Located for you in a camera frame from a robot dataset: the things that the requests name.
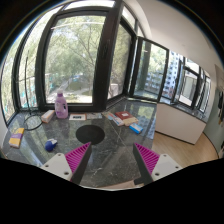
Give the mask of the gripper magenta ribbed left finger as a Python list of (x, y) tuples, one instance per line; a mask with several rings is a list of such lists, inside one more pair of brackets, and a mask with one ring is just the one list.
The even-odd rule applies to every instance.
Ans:
[(91, 153), (92, 145), (88, 142), (66, 154), (55, 154), (41, 169), (79, 185)]

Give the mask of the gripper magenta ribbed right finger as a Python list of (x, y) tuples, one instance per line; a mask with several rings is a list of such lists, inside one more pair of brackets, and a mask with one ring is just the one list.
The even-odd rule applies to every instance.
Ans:
[(141, 174), (135, 184), (147, 185), (182, 169), (168, 154), (158, 154), (138, 143), (133, 144), (133, 154)]

